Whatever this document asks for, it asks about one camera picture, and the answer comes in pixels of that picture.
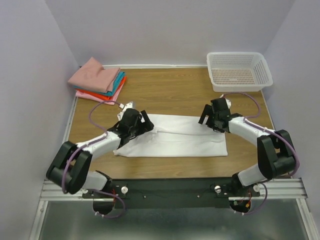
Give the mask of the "white t shirt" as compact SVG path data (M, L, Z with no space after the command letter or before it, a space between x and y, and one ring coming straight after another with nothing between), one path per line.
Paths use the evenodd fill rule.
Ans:
M154 128L114 150L122 157L225 157L226 137L199 123L197 116L149 114Z

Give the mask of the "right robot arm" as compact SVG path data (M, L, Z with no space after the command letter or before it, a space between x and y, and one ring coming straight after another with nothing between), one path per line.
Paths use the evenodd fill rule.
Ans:
M256 146L257 164L235 173L228 189L236 196L248 187L294 173L299 166L297 153L286 130L274 131L231 113L228 100L216 98L206 104L198 121L217 133L237 135Z

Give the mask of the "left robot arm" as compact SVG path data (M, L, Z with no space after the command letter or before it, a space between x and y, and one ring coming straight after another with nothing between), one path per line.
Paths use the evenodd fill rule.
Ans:
M154 124L146 111L128 108L102 135L85 142L64 142L49 166L46 178L60 186L65 194L85 189L93 190L101 198L107 197L111 191L108 177L98 171L89 171L91 162L153 129Z

